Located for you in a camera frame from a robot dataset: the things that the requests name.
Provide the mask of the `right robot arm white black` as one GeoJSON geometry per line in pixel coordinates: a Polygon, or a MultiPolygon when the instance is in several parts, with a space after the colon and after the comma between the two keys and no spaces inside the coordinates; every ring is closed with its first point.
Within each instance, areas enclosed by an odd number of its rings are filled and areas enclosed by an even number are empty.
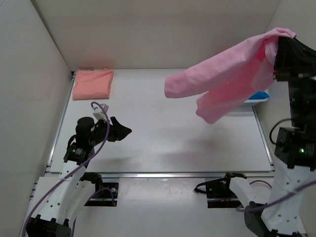
{"type": "Polygon", "coordinates": [[[267,204],[251,201],[246,226],[259,237],[298,237],[305,188],[316,170],[316,52],[295,38],[280,37],[274,79],[288,84],[291,127],[278,129],[276,173],[267,204]]]}

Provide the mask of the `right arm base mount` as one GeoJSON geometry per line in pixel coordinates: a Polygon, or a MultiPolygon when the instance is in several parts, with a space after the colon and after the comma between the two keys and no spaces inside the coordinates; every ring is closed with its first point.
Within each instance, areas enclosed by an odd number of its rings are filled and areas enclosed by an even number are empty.
{"type": "Polygon", "coordinates": [[[242,173],[227,172],[223,178],[197,184],[194,192],[206,195],[207,208],[236,208],[241,203],[229,188],[233,178],[247,179],[242,173]]]}

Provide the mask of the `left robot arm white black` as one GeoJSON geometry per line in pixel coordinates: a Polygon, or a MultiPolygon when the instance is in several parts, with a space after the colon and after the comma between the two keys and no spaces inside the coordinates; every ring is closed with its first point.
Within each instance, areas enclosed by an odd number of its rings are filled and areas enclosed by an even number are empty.
{"type": "Polygon", "coordinates": [[[101,195],[101,175],[86,169],[98,152],[95,146],[123,140],[132,130],[121,125],[115,117],[94,121],[82,117],[76,133],[67,144],[58,182],[38,201],[27,217],[22,236],[71,237],[81,208],[101,195]]]}

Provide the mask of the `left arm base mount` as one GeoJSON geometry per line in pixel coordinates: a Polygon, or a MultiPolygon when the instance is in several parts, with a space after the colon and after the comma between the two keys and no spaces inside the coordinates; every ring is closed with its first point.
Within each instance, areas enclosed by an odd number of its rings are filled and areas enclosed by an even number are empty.
{"type": "Polygon", "coordinates": [[[85,206],[116,207],[119,193],[118,182],[104,181],[102,176],[94,172],[86,172],[80,181],[88,181],[95,187],[95,193],[88,199],[85,206]]]}

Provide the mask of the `pink t shirt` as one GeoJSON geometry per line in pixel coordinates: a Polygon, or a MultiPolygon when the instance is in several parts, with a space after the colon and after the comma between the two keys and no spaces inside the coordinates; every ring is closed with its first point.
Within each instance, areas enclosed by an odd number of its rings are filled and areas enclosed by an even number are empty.
{"type": "Polygon", "coordinates": [[[168,76],[164,82],[165,96],[200,95],[196,115],[209,124],[215,123],[274,82],[280,37],[293,39],[296,33],[287,28],[274,28],[247,38],[183,72],[168,76]]]}

